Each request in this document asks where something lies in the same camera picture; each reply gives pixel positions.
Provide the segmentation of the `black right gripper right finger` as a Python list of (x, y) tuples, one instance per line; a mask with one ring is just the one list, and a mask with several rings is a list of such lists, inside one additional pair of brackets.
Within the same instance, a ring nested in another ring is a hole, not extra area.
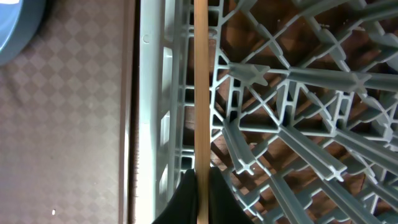
[(243, 212), (218, 167), (209, 173), (209, 223), (253, 224)]

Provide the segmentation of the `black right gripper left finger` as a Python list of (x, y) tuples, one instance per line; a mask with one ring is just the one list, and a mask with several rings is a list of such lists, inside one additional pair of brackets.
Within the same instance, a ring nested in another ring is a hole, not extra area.
[(198, 215), (198, 189), (195, 171), (185, 172), (173, 197), (153, 224), (196, 224)]

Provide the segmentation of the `wooden chopstick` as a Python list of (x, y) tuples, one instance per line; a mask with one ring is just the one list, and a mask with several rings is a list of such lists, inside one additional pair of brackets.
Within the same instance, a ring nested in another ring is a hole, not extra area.
[(195, 173), (198, 184), (197, 223), (209, 222), (210, 80), (208, 1), (194, 0)]

